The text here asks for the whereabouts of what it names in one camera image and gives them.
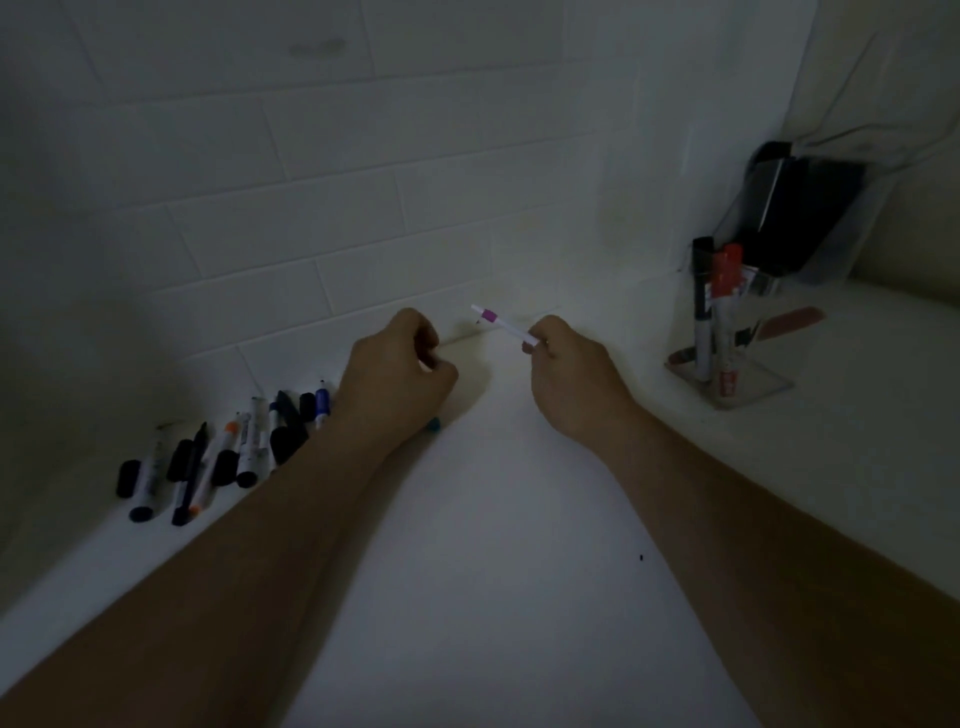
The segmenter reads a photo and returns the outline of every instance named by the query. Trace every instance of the forearm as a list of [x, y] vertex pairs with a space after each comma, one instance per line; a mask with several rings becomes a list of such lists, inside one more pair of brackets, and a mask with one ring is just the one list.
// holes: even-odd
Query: forearm
[[385, 454], [338, 425], [14, 686], [0, 725], [259, 725]]
[[598, 454], [766, 725], [957, 724], [960, 605], [642, 410]]

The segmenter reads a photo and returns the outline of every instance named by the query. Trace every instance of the blue marker cap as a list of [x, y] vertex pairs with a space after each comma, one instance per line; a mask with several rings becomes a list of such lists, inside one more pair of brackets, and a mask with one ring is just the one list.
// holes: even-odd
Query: blue marker cap
[[326, 387], [324, 387], [322, 382], [320, 389], [317, 390], [317, 414], [330, 414], [330, 393], [326, 391]]

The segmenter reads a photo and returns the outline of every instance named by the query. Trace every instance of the white surface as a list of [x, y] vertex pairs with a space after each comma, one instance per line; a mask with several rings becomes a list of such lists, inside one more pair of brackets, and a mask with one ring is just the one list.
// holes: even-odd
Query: white surface
[[[960, 314], [849, 284], [799, 389], [721, 413], [662, 367], [675, 282], [608, 279], [564, 293], [560, 312], [608, 342], [641, 401], [701, 447], [960, 597]], [[536, 413], [519, 343], [493, 331], [443, 355], [462, 373], [445, 427], [371, 489], [334, 602], [303, 640], [306, 682], [285, 725], [750, 724], [626, 499]], [[0, 572], [42, 571], [89, 494], [110, 503], [120, 459], [66, 475]], [[183, 529], [169, 510], [137, 526], [112, 506], [0, 621], [0, 690], [240, 495], [219, 492]]]

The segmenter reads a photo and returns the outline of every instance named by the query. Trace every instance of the black marker cap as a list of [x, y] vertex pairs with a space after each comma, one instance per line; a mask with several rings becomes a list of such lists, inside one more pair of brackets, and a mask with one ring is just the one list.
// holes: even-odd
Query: black marker cap
[[274, 452], [274, 460], [283, 465], [289, 460], [300, 445], [290, 427], [278, 427], [270, 433], [270, 449]]
[[190, 523], [190, 508], [188, 506], [175, 508], [172, 523], [173, 525], [187, 525]]
[[300, 419], [305, 425], [312, 425], [317, 419], [317, 395], [313, 392], [300, 395]]
[[117, 496], [132, 497], [133, 490], [136, 488], [136, 479], [140, 475], [140, 461], [126, 460], [120, 466], [120, 473], [117, 475]]
[[237, 475], [237, 485], [241, 488], [252, 488], [256, 485], [257, 480], [259, 480], [259, 478], [253, 471], [246, 471], [245, 473]]
[[232, 483], [237, 479], [239, 462], [239, 453], [231, 449], [221, 450], [217, 455], [217, 461], [213, 464], [213, 475], [210, 477], [210, 483], [216, 487]]
[[154, 509], [149, 505], [138, 505], [130, 512], [130, 520], [134, 523], [143, 523], [154, 517]]
[[186, 480], [186, 467], [190, 464], [190, 452], [193, 450], [192, 440], [180, 440], [177, 449], [170, 457], [170, 466], [167, 468], [167, 480], [179, 483]]

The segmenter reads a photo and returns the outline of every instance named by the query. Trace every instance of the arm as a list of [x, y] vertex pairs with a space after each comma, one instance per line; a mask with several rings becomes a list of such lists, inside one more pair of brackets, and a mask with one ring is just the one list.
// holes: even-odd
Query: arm
[[0, 725], [260, 725], [353, 504], [456, 382], [437, 343], [412, 309], [357, 342], [323, 429], [17, 683]]
[[960, 725], [960, 604], [691, 445], [563, 320], [531, 332], [538, 407], [610, 468], [765, 725]]

